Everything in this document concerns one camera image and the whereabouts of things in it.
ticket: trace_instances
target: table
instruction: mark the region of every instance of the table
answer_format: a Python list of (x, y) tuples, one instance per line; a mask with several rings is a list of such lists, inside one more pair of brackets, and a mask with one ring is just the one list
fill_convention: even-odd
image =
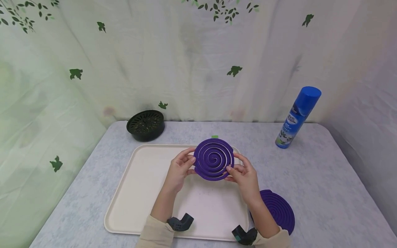
[[(135, 235), (108, 233), (104, 216), (125, 167), (142, 143), (126, 121), (112, 124), (31, 248), (133, 248)], [(152, 144), (198, 144), (219, 135), (257, 169), (260, 189), (284, 197), (295, 213), (294, 248), (397, 247), (397, 238), (326, 128), (306, 123), (288, 149), (282, 123), (166, 122)], [(237, 248), (233, 242), (174, 239), (175, 248)]]

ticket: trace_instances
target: purple mosquito coil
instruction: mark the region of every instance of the purple mosquito coil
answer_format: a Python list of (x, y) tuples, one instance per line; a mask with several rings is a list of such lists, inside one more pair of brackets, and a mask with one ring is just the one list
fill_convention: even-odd
[(226, 166), (234, 166), (233, 148), (218, 138), (210, 138), (201, 142), (195, 150), (195, 171), (202, 178), (218, 181), (226, 178)]
[(291, 235), (295, 228), (295, 215), (288, 202), (269, 189), (261, 190), (260, 196), (277, 225), (281, 226), (282, 229), (287, 230), (289, 235)]

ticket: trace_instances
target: white tray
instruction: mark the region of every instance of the white tray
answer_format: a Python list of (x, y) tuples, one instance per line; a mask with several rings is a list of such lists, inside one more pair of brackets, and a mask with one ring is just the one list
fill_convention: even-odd
[[(141, 234), (170, 161), (188, 147), (148, 144), (135, 149), (105, 215), (107, 231)], [(175, 200), (173, 216), (181, 219), (185, 213), (194, 218), (193, 224), (185, 232), (176, 232), (176, 237), (235, 241), (231, 233), (235, 227), (241, 225), (248, 231), (247, 206), (237, 185), (225, 180), (212, 182), (199, 175), (188, 176)]]

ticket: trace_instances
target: beige sleeve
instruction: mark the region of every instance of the beige sleeve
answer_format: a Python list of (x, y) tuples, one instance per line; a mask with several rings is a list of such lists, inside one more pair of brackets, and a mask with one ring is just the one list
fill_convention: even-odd
[(135, 248), (170, 248), (173, 235), (169, 224), (149, 215)]
[(271, 238), (264, 238), (258, 232), (253, 245), (255, 245), (256, 248), (291, 248), (291, 241), (288, 231), (280, 227), (280, 232)]

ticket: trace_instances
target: spray can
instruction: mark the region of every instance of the spray can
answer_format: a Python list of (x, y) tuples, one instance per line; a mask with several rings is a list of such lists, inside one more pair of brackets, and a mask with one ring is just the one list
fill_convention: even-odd
[(278, 147), (286, 149), (290, 146), (320, 96), (321, 91), (315, 87), (306, 86), (301, 89), (276, 138)]

